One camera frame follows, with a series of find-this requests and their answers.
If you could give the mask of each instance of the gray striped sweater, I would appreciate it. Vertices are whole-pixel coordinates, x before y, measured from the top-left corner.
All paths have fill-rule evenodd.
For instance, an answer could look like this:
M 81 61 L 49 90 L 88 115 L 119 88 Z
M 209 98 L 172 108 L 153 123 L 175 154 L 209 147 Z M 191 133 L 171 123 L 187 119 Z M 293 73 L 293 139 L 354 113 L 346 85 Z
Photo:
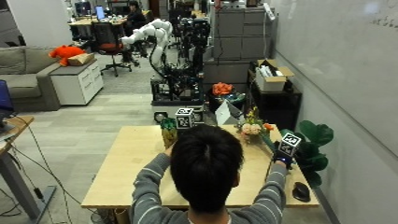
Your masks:
M 172 211 L 161 206 L 160 183 L 171 164 L 169 157 L 161 153 L 143 168 L 135 181 L 133 204 L 129 211 L 131 223 L 137 224 L 189 224 L 188 214 Z M 232 211 L 233 224 L 261 223 L 278 224 L 285 207 L 286 168 L 278 164 L 273 169 L 264 187 L 249 207 Z

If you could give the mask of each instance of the window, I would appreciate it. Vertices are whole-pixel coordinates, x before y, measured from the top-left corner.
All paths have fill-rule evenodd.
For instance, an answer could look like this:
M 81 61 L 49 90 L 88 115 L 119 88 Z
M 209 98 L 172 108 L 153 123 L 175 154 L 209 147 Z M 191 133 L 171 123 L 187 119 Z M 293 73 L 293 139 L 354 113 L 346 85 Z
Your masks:
M 0 0 L 0 12 L 9 11 L 8 0 Z

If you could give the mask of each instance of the whiteboard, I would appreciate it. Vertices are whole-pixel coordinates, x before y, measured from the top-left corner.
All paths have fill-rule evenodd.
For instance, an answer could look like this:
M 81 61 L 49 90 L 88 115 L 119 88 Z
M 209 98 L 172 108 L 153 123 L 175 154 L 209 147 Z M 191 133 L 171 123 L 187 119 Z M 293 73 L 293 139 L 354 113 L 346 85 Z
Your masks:
M 276 51 L 398 156 L 398 0 L 274 0 L 272 7 Z

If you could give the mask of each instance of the gray filing cabinet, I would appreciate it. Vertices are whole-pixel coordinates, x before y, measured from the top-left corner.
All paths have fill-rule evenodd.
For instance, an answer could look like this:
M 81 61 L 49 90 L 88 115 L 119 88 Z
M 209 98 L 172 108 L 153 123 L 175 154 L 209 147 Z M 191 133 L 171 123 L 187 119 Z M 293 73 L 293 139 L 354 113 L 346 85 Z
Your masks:
M 212 10 L 214 60 L 204 63 L 204 89 L 218 82 L 245 92 L 250 61 L 270 56 L 273 25 L 264 7 Z
M 272 23 L 264 7 L 213 11 L 213 56 L 218 60 L 256 60 L 269 57 Z
M 168 0 L 160 0 L 160 17 L 163 20 L 169 20 Z

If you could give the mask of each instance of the laptop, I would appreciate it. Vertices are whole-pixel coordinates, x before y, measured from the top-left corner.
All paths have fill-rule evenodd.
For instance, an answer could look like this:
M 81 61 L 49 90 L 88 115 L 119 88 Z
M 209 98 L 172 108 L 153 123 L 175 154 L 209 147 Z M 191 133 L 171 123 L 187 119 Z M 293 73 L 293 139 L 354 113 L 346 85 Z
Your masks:
M 13 114 L 8 83 L 5 80 L 0 80 L 0 141 L 15 135 L 15 133 L 9 133 L 15 126 L 4 122 L 4 119 L 9 119 Z
M 97 20 L 101 21 L 104 19 L 104 8 L 96 7 L 96 13 L 97 13 Z

